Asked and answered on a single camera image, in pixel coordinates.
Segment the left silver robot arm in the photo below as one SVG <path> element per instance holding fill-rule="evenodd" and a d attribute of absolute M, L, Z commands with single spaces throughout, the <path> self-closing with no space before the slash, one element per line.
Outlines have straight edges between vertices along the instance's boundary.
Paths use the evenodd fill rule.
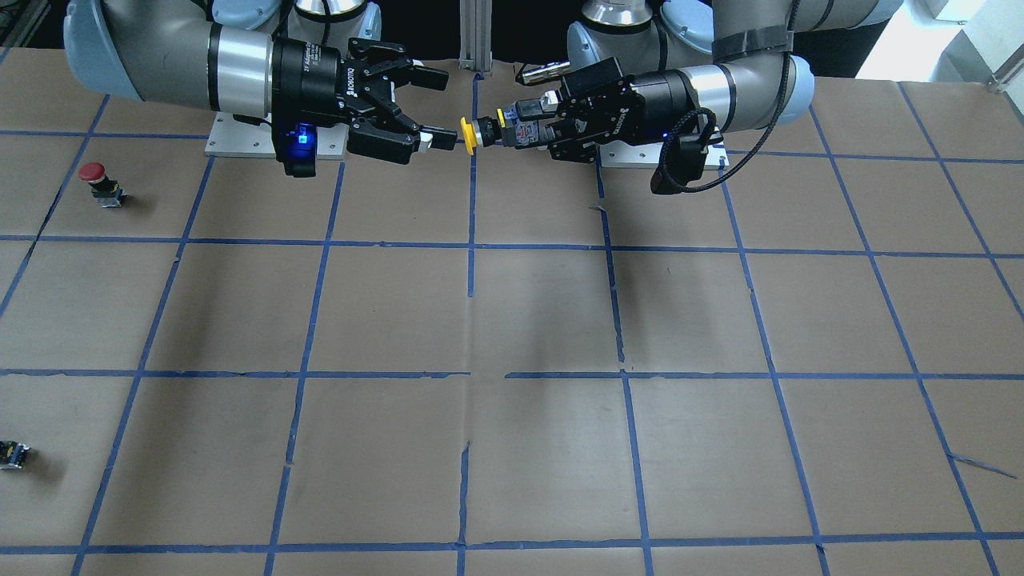
<path fill-rule="evenodd" d="M 479 145 L 541 147 L 588 163 L 597 147 L 665 141 L 692 110 L 728 134 L 786 123 L 808 109 L 814 75 L 794 55 L 806 30 L 891 18 L 898 1 L 588 1 L 568 30 L 560 87 L 467 128 Z"/>

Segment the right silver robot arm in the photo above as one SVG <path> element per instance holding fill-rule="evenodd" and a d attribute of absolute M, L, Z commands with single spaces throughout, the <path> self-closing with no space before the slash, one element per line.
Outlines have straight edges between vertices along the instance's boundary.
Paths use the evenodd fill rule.
<path fill-rule="evenodd" d="M 406 165 L 458 136 L 406 116 L 396 88 L 442 91 L 449 74 L 380 40 L 370 1 L 70 1 L 63 47 L 87 89 L 270 125 L 286 174 L 311 178 L 318 128 L 348 152 Z"/>

